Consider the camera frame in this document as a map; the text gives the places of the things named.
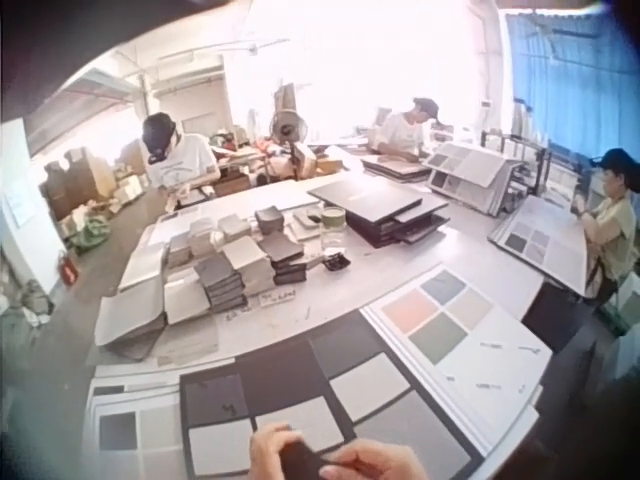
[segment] color swatch card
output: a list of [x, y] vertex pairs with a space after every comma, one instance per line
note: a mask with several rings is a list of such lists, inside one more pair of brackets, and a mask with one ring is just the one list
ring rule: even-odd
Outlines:
[[357, 437], [411, 446], [432, 480], [483, 461], [359, 311], [182, 375], [180, 409], [189, 478], [245, 478], [252, 433], [281, 421], [321, 454]]
[[577, 294], [585, 295], [587, 243], [582, 224], [571, 212], [529, 196], [489, 239]]
[[97, 480], [188, 478], [177, 387], [93, 400], [83, 448]]
[[433, 169], [427, 181], [429, 188], [495, 216], [522, 162], [473, 145], [449, 142], [440, 146], [426, 164]]
[[551, 358], [519, 320], [442, 265], [364, 311], [401, 340], [489, 448], [527, 406]]

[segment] label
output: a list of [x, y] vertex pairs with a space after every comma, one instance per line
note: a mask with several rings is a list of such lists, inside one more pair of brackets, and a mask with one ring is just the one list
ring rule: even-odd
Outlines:
[[260, 306], [269, 307], [278, 303], [289, 302], [296, 299], [296, 289], [290, 285], [284, 285], [274, 290], [260, 294]]

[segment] gray sample tile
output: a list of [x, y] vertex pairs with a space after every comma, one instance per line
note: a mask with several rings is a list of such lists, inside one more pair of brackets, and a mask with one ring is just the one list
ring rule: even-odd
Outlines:
[[182, 448], [163, 452], [146, 452], [143, 458], [145, 478], [187, 480], [187, 467], [184, 464]]
[[142, 410], [139, 415], [140, 444], [143, 449], [182, 445], [178, 404]]
[[136, 450], [135, 412], [100, 417], [100, 450]]
[[537, 245], [540, 245], [542, 247], [546, 247], [547, 245], [549, 245], [549, 235], [547, 235], [544, 232], [541, 232], [540, 230], [536, 230], [533, 232], [533, 237], [531, 237], [531, 241]]
[[436, 365], [467, 336], [449, 316], [441, 312], [410, 337], [416, 347]]
[[532, 230], [529, 225], [525, 225], [522, 222], [517, 222], [514, 225], [513, 230], [511, 230], [511, 233], [515, 233], [522, 238], [529, 238], [531, 236]]
[[191, 459], [196, 475], [219, 475], [248, 470], [251, 421], [211, 425], [189, 430]]
[[140, 462], [135, 452], [100, 452], [100, 480], [140, 480]]
[[311, 341], [320, 368], [328, 379], [346, 372], [382, 351], [380, 340], [353, 310], [333, 320], [340, 327]]
[[356, 435], [411, 447], [430, 480], [449, 480], [471, 458], [416, 392], [355, 427]]
[[277, 422], [288, 422], [291, 428], [304, 432], [304, 440], [314, 452], [326, 450], [344, 442], [338, 424], [323, 397], [256, 418], [258, 428]]
[[529, 242], [524, 250], [524, 256], [537, 265], [542, 265], [544, 262], [544, 254], [544, 247], [533, 243], [533, 241]]
[[524, 238], [512, 233], [511, 235], [509, 235], [509, 238], [507, 238], [507, 241], [504, 242], [504, 244], [511, 250], [522, 253], [524, 251], [524, 247], [527, 245], [527, 241]]
[[249, 414], [238, 375], [188, 384], [184, 401], [189, 426], [226, 422]]
[[427, 163], [432, 167], [439, 167], [445, 162], [445, 160], [447, 160], [447, 158], [449, 157], [447, 157], [446, 155], [442, 155], [441, 153], [436, 153], [432, 157], [429, 157], [429, 160], [427, 161]]
[[330, 383], [354, 422], [409, 388], [407, 379], [384, 353], [334, 378]]
[[464, 289], [465, 284], [452, 273], [442, 270], [435, 277], [423, 283], [421, 287], [440, 305], [445, 305]]

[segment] worker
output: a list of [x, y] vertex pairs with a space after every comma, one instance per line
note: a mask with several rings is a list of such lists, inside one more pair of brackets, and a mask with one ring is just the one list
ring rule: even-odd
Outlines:
[[631, 192], [640, 193], [640, 164], [621, 148], [602, 157], [602, 189], [606, 198], [587, 211], [584, 197], [577, 195], [574, 210], [584, 227], [589, 253], [588, 296], [596, 306], [606, 303], [618, 290], [618, 282], [633, 268], [637, 219]]
[[[251, 437], [249, 480], [284, 480], [280, 451], [302, 441], [302, 433], [286, 423], [266, 425]], [[413, 450], [371, 440], [355, 440], [331, 454], [320, 469], [325, 480], [428, 480]]]
[[152, 186], [175, 208], [194, 205], [211, 197], [207, 185], [220, 178], [216, 157], [206, 137], [179, 133], [166, 113], [147, 117], [142, 125], [142, 140], [151, 156], [147, 174]]
[[414, 107], [408, 112], [389, 115], [374, 136], [373, 149], [383, 155], [403, 158], [417, 163], [426, 157], [423, 124], [438, 121], [438, 104], [430, 98], [414, 98]]

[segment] white table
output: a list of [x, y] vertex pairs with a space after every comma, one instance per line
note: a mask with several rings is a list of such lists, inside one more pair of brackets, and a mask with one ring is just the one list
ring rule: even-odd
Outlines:
[[[311, 179], [294, 184], [299, 190], [293, 190], [301, 192], [296, 195], [303, 199], [306, 190], [347, 175], [361, 174], [344, 173]], [[249, 217], [258, 208], [277, 204], [272, 199], [284, 198], [292, 192], [291, 189], [289, 182], [260, 187], [202, 204], [201, 212], [216, 218], [229, 213]], [[233, 321], [219, 322], [219, 350], [215, 354], [180, 368], [158, 367], [155, 359], [133, 365], [99, 366], [96, 368], [94, 384], [108, 385], [114, 381], [157, 383], [158, 378], [163, 378], [163, 382], [175, 383], [179, 375], [187, 371], [232, 361], [238, 355], [329, 322], [362, 307], [439, 263], [451, 267], [473, 284], [480, 285], [485, 295], [514, 318], [522, 319], [542, 286], [543, 276], [486, 241], [497, 220], [455, 204], [447, 207], [446, 213], [451, 216], [449, 225], [413, 246], [396, 244], [376, 250], [349, 230], [346, 237], [347, 255], [352, 265], [348, 270], [337, 274], [321, 267], [311, 270], [307, 282], [296, 285], [295, 301], [249, 311]], [[489, 478], [495, 474], [530, 431], [536, 416], [532, 406], [526, 407], [500, 443], [493, 446], [491, 451], [484, 452], [486, 460], [474, 478]]]

